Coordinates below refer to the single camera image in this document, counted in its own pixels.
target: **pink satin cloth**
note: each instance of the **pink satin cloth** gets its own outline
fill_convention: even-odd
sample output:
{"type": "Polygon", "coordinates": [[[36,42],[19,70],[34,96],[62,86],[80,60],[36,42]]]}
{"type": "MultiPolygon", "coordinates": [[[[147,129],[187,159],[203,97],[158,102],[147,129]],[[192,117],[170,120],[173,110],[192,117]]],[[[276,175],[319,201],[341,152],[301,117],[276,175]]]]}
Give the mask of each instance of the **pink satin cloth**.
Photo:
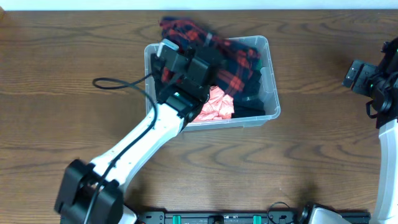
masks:
{"type": "Polygon", "coordinates": [[[231,119],[234,113],[233,100],[218,86],[210,87],[210,99],[203,105],[200,114],[193,122],[231,119]]]}

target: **plastic bin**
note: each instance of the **plastic bin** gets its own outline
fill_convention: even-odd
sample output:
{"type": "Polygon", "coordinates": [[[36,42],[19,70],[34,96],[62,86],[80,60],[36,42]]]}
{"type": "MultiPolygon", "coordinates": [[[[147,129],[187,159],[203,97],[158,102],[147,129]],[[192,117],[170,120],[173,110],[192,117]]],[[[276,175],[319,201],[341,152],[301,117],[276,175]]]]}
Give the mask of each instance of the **plastic bin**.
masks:
{"type": "MultiPolygon", "coordinates": [[[[259,97],[264,102],[265,116],[253,116],[247,118],[233,118],[216,121],[200,121],[192,122],[185,127],[184,131],[197,131],[215,128],[231,128],[231,127],[253,127],[261,126],[270,119],[275,119],[280,115],[280,105],[275,84],[274,69],[272,68],[271,55],[269,52],[268,40],[263,36],[252,37],[235,37],[231,40],[238,40],[248,46],[255,47],[261,53],[262,68],[261,72],[261,87],[259,97]]],[[[157,52],[159,44],[150,44],[145,48],[145,75],[151,72],[150,70],[150,55],[157,52]]],[[[155,83],[152,77],[146,79],[146,92],[150,94],[153,99],[156,99],[155,83]]],[[[150,111],[151,105],[146,99],[146,111],[150,111]]]]}

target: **white wall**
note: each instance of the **white wall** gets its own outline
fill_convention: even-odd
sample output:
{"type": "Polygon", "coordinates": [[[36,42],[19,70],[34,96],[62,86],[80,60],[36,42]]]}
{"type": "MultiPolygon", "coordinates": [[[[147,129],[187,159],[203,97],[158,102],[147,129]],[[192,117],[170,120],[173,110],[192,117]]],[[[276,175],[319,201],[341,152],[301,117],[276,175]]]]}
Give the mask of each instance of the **white wall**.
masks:
{"type": "Polygon", "coordinates": [[[5,10],[398,9],[398,0],[0,0],[5,10]]]}

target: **brown tabletop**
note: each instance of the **brown tabletop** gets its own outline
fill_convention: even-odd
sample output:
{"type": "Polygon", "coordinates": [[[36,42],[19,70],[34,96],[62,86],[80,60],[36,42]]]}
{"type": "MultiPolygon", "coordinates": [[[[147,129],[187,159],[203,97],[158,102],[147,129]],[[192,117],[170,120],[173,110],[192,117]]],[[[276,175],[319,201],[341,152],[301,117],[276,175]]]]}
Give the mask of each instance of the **brown tabletop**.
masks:
{"type": "Polygon", "coordinates": [[[343,88],[354,59],[378,64],[398,11],[6,12],[0,23],[0,222],[57,223],[64,168],[114,146],[145,116],[134,90],[96,77],[144,75],[164,15],[225,37],[268,38],[281,114],[259,128],[187,132],[141,169],[126,203],[167,210],[266,210],[312,200],[374,210],[380,144],[368,98],[343,88]]]}

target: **flannel shirt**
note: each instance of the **flannel shirt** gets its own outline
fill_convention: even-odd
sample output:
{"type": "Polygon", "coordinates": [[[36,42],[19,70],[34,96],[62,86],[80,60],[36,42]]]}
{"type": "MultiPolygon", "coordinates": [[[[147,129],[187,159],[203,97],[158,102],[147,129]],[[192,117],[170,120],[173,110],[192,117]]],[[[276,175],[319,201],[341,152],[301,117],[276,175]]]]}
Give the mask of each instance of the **flannel shirt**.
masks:
{"type": "MultiPolygon", "coordinates": [[[[165,17],[161,20],[162,37],[169,39],[180,47],[181,53],[191,43],[216,48],[227,60],[225,69],[219,69],[216,85],[233,98],[241,97],[245,83],[251,78],[260,60],[260,53],[238,41],[222,39],[197,26],[190,19],[165,17]]],[[[167,83],[173,72],[166,69],[162,82],[167,83]]]]}

